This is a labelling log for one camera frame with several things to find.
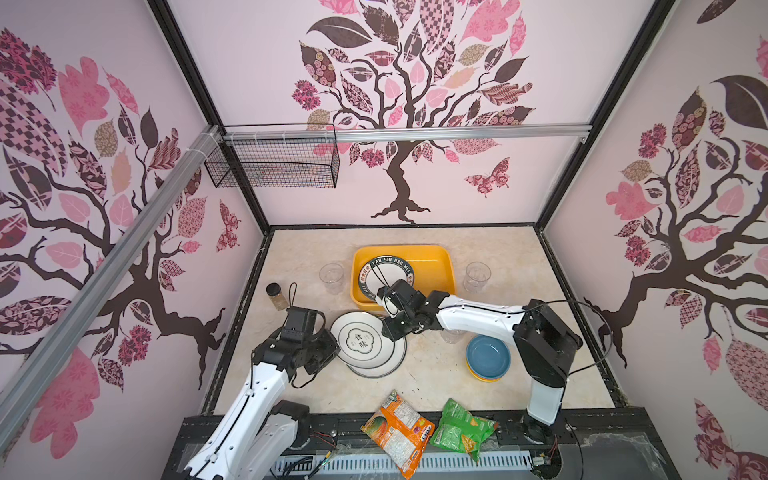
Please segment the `white plate green band rim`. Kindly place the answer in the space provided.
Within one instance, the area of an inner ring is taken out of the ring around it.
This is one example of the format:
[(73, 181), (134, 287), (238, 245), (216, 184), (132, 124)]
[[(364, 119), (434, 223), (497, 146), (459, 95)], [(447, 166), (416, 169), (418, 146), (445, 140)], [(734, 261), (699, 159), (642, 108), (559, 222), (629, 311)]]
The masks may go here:
[(357, 286), (369, 300), (375, 301), (382, 287), (391, 287), (396, 281), (414, 284), (414, 268), (406, 260), (394, 255), (381, 255), (365, 262), (357, 275)]

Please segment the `white plate black flower outline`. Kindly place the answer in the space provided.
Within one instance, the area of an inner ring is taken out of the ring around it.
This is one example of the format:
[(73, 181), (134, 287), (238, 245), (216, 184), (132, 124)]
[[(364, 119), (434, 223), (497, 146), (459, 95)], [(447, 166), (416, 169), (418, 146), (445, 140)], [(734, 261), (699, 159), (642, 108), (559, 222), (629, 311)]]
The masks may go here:
[(382, 320), (368, 312), (348, 312), (331, 326), (331, 334), (339, 345), (339, 358), (347, 365), (372, 368), (381, 365), (390, 355), (382, 346)]

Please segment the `yellow bowl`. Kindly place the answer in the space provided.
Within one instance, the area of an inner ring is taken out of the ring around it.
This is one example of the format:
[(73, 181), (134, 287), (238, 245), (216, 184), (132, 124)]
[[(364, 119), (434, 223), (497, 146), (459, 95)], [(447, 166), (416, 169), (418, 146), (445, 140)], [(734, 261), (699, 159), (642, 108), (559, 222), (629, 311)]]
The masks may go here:
[(509, 364), (506, 362), (475, 364), (467, 361), (467, 368), (475, 379), (486, 383), (493, 383), (499, 381), (508, 372)]

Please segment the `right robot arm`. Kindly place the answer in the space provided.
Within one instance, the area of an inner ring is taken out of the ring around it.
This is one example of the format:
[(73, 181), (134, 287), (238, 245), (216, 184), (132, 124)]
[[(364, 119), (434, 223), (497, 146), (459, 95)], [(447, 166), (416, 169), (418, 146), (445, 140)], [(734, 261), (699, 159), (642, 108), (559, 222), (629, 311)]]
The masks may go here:
[(530, 398), (517, 430), (532, 444), (554, 440), (552, 426), (583, 340), (546, 302), (504, 306), (443, 291), (424, 295), (404, 280), (380, 288), (375, 300), (387, 313), (382, 334), (392, 341), (426, 330), (458, 330), (515, 346), (531, 378)]

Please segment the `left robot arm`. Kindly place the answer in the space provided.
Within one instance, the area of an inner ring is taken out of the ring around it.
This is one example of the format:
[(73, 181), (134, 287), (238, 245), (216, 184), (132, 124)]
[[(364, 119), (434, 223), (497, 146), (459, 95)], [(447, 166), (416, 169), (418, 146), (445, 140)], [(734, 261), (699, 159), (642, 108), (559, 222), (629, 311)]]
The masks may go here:
[(284, 324), (251, 352), (242, 388), (214, 432), (182, 469), (185, 479), (262, 479), (279, 457), (308, 435), (309, 407), (285, 400), (299, 370), (311, 379), (339, 352), (325, 315), (290, 307)]

